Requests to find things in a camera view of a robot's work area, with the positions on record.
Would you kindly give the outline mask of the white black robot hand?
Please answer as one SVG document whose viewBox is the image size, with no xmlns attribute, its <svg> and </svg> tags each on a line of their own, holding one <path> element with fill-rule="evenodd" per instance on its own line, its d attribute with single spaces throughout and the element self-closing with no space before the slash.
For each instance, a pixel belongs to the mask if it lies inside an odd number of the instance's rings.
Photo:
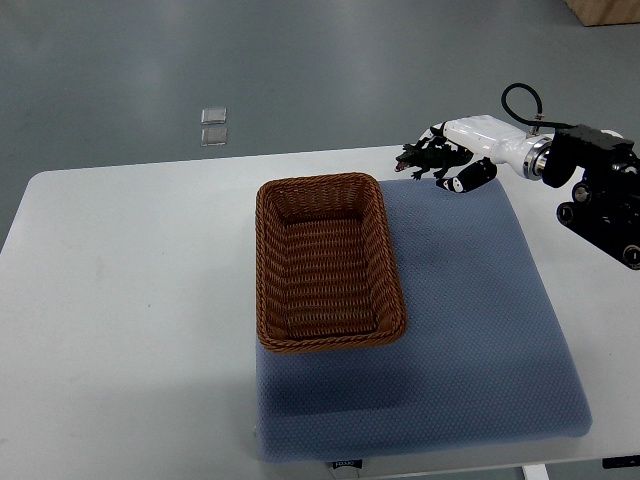
<svg viewBox="0 0 640 480">
<path fill-rule="evenodd" d="M 471 153 L 464 169 L 436 181 L 445 190 L 466 193 L 493 180 L 500 165 L 511 167 L 526 180 L 540 180 L 553 136 L 529 134 L 489 115 L 480 115 L 436 124 L 422 138 L 428 145 L 449 144 L 453 150 Z"/>
</svg>

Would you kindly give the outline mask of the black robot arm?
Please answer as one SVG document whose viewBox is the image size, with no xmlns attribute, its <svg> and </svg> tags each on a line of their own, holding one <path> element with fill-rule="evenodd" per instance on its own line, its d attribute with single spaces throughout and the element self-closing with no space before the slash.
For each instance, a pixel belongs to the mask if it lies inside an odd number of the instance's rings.
<svg viewBox="0 0 640 480">
<path fill-rule="evenodd" d="M 536 116 L 527 120 L 508 104 L 514 89 L 529 92 L 536 103 Z M 582 177 L 571 191 L 571 200 L 558 205 L 560 224 L 596 246 L 627 268 L 639 268 L 639 158 L 634 142 L 583 124 L 549 122 L 543 119 L 538 92 L 524 83 L 507 86 L 501 96 L 503 109 L 530 128 L 530 138 L 541 128 L 552 128 L 554 136 L 535 147 L 524 161 L 523 171 L 552 188 L 569 182 L 580 168 Z"/>
</svg>

